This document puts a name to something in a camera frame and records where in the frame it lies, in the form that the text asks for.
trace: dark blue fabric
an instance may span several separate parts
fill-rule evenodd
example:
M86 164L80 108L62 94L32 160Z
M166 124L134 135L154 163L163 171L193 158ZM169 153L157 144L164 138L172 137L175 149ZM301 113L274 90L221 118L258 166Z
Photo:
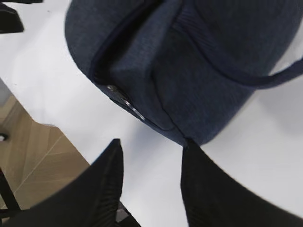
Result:
M101 91L139 118L107 85L119 88L147 125L179 144L207 143L256 88L301 72L300 62L266 77L296 34L303 0L169 0L142 19L151 2L73 0L66 39Z
M0 34L23 32L21 19L14 9L0 1Z
M124 162L115 139L77 179L5 227L116 227L122 193Z
M223 76L244 86L262 89L281 85L303 74L303 59L270 77L252 76L239 69L232 58L215 41L207 24L196 9L194 0L186 0L177 18L175 28L184 33L205 59Z
M189 227L303 227L303 219L250 192L194 142L183 150L181 191Z

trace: zipper pull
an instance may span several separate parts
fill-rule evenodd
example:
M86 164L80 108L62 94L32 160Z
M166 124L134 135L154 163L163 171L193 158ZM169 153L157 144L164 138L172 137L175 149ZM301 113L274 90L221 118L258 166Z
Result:
M139 111L137 111L136 108L134 108L134 106L128 101L128 98L125 95L123 95L116 86L107 85L107 88L111 92L113 92L118 98L120 98L132 111L134 111L136 115L138 115L138 117L140 117L143 121L145 121L145 117Z

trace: fabric bag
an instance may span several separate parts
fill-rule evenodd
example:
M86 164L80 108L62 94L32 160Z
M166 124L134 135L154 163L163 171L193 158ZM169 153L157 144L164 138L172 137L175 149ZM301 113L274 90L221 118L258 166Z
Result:
M0 34L23 31L24 27L17 11L0 2Z
M214 138L268 76L303 16L303 0L73 0L66 40L113 102L183 145Z
M0 2L16 2L23 4L41 3L43 0L0 0Z

